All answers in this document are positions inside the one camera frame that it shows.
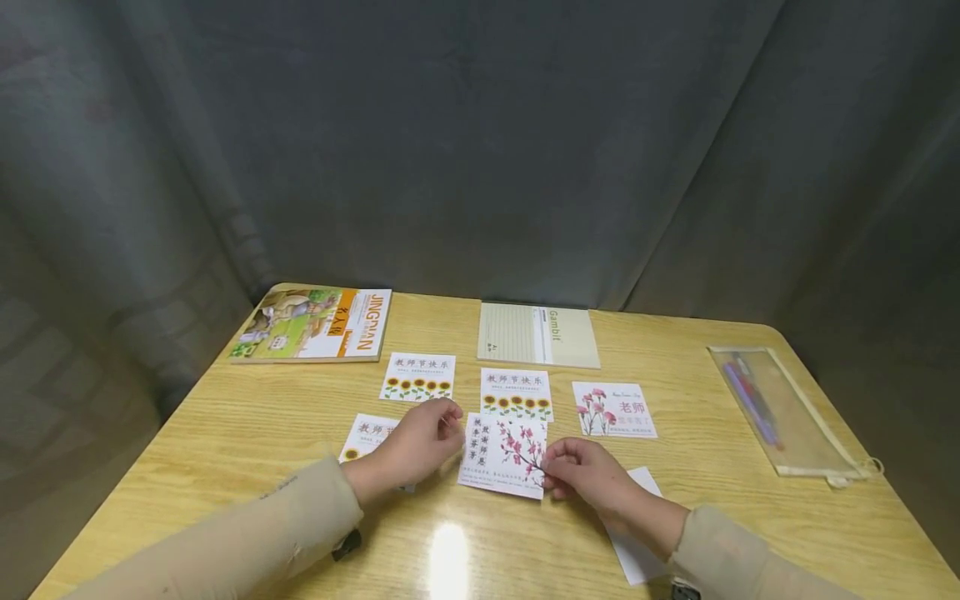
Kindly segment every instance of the sleeve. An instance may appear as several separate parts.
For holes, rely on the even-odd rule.
[[[857,598],[774,554],[764,540],[710,506],[687,516],[670,567],[705,600]]]
[[[326,556],[363,516],[335,457],[189,527],[81,585],[70,600],[234,600]]]

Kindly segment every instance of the clear pencil case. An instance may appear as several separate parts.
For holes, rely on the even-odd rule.
[[[874,474],[840,444],[770,348],[708,350],[777,474],[826,477],[838,488]]]

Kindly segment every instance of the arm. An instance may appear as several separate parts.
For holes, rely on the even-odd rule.
[[[771,552],[766,541],[711,506],[702,506],[686,518],[670,566],[707,598],[857,597]]]
[[[767,549],[765,541],[711,507],[692,513],[639,486],[600,444],[566,438],[545,453],[544,488],[576,491],[605,520],[622,523],[704,598],[840,600],[856,596]]]
[[[328,457],[263,498],[229,509],[126,559],[70,600],[234,600],[292,577],[326,556],[363,516],[361,507],[418,483],[463,446],[452,400],[411,409],[373,453]]]

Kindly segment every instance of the book cover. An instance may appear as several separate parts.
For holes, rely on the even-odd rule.
[[[237,363],[377,361],[391,290],[281,283],[253,310]]]
[[[480,304],[477,358],[600,369],[586,310]]]

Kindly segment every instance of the purple pen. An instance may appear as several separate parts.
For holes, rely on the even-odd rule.
[[[747,408],[747,412],[750,413],[751,419],[754,420],[756,428],[760,430],[760,435],[763,436],[763,441],[768,445],[780,448],[780,439],[778,439],[777,433],[774,431],[773,426],[760,416],[760,413],[754,404],[754,400],[750,397],[750,394],[743,389],[743,384],[740,383],[740,378],[736,376],[736,368],[733,366],[733,363],[725,364],[723,366],[723,370],[727,375],[727,379],[736,390],[736,394],[740,397],[740,403]]]

